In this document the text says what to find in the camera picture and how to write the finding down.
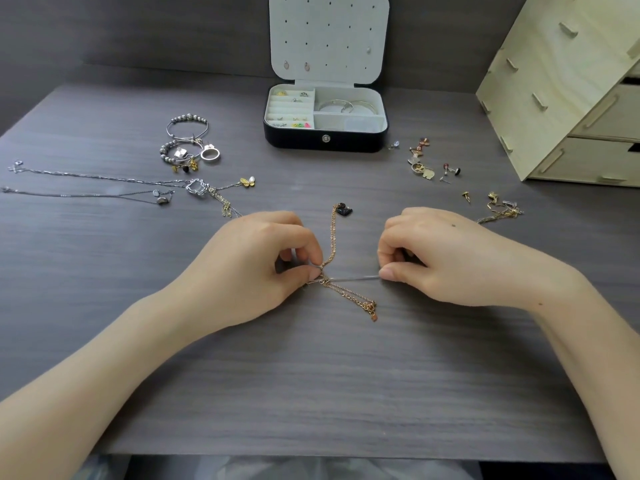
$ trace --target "person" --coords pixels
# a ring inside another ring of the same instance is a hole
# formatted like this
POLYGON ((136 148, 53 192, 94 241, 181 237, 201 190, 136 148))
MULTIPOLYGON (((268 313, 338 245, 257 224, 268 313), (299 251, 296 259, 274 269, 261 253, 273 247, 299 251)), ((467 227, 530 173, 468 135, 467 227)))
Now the person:
MULTIPOLYGON (((378 259, 382 279, 436 300, 530 312, 582 398, 615 475, 640 478, 640 337, 580 272, 462 216, 426 208, 404 209, 386 222, 378 259), (403 249, 425 266, 405 261, 403 249)), ((315 235, 292 212, 222 226, 175 281, 0 403, 0 478, 73 476, 153 370, 197 339, 276 308, 318 277, 322 261, 315 235), (276 273, 277 257, 290 260, 293 252, 307 264, 276 273)))

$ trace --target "gold necklace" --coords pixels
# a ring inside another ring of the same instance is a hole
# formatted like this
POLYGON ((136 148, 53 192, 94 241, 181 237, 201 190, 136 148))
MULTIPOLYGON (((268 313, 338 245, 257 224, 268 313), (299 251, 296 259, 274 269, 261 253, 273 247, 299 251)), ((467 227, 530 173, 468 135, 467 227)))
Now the gold necklace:
POLYGON ((324 263, 322 263, 320 265, 320 276, 318 277, 317 281, 315 282, 320 282, 322 284, 322 286, 324 286, 325 288, 329 288, 333 291, 336 291, 337 293, 340 293, 341 296, 347 298, 348 300, 354 302, 357 306, 361 307, 364 311, 366 311, 366 313, 369 314, 369 316, 371 317, 371 320, 373 322, 375 322, 376 320, 378 320, 378 315, 376 315, 376 302, 373 301, 372 299, 367 298, 366 296, 363 296, 359 293, 356 293, 355 291, 351 291, 348 288, 345 288, 343 286, 338 286, 334 283, 331 282, 331 278, 329 278, 325 273, 324 273, 324 268, 325 266, 327 266, 329 263, 331 263, 331 261, 333 261, 333 258, 335 258, 335 217, 336 214, 338 213, 338 211, 342 211, 341 214, 343 215, 349 215, 350 212, 345 212, 348 209, 348 207, 343 204, 343 203, 338 203, 336 205, 333 206, 333 211, 331 214, 331 254, 329 255, 329 258, 324 261, 324 263))

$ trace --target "jewelry box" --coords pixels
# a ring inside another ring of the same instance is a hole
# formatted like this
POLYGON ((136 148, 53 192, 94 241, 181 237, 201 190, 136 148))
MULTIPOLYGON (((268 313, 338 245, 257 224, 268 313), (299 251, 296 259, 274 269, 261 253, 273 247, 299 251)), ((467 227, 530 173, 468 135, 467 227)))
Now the jewelry box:
POLYGON ((269 0, 271 65, 264 136, 279 148, 377 152, 388 119, 366 87, 382 70, 388 0, 269 0))

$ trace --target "person's left hand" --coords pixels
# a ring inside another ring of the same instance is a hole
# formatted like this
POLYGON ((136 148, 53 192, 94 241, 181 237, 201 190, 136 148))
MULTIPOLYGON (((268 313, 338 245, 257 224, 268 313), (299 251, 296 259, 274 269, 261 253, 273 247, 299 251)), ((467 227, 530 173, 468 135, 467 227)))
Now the person's left hand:
POLYGON ((188 268, 160 294, 180 302, 192 340, 244 323, 274 309, 320 275, 302 265, 276 273, 278 256, 315 265, 323 261, 316 236, 293 212, 260 212, 222 226, 188 268))

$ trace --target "wooden table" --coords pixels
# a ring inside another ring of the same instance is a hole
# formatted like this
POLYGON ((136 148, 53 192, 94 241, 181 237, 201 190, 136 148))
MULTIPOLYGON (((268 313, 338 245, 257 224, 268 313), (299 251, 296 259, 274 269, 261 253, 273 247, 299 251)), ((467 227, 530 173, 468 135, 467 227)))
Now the wooden table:
MULTIPOLYGON (((4 166, 20 159, 29 168, 171 179, 158 154, 165 124, 187 112, 204 115, 223 156, 199 176, 219 186, 256 177, 255 188, 225 193, 241 212, 294 210, 327 252, 332 204, 355 209, 338 222, 332 276, 375 274, 383 224, 404 207, 477 219, 495 191, 526 215, 493 230, 577 266, 640 326, 636 190, 519 182, 469 94, 385 90, 389 137, 402 150, 279 150, 262 132, 272 83, 87 67, 0 139, 0 155, 4 166), (412 174, 407 147, 421 136, 431 138, 426 159, 434 168, 462 168, 452 185, 412 174)), ((138 188, 6 171, 0 185, 59 193, 138 188)), ((182 191, 167 207, 0 195, 0 397, 169 283, 225 222, 217 202, 182 191)), ((172 358, 137 389, 97 449, 603 460, 578 396, 524 313, 437 303, 394 283, 351 287, 377 300, 377 323, 330 290, 301 290, 268 316, 172 358)))

